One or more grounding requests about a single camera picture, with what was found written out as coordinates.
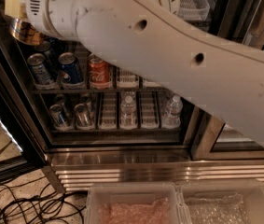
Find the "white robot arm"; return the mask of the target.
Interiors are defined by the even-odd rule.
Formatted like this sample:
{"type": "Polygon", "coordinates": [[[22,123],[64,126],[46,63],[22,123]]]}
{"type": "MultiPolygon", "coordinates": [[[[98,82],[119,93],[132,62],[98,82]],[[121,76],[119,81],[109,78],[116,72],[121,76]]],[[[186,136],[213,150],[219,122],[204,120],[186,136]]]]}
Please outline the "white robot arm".
{"type": "Polygon", "coordinates": [[[149,77],[264,147],[264,51],[205,33],[159,0],[5,0],[5,13],[149,77]]]}

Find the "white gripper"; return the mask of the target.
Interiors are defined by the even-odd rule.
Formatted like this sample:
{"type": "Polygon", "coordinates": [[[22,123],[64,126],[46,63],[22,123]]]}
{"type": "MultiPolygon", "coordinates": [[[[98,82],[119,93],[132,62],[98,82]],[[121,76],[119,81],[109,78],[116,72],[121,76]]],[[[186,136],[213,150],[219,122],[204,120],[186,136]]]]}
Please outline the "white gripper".
{"type": "Polygon", "coordinates": [[[38,32],[61,40],[79,41],[78,21],[87,13],[112,11],[100,0],[5,0],[5,14],[27,20],[38,32]]]}

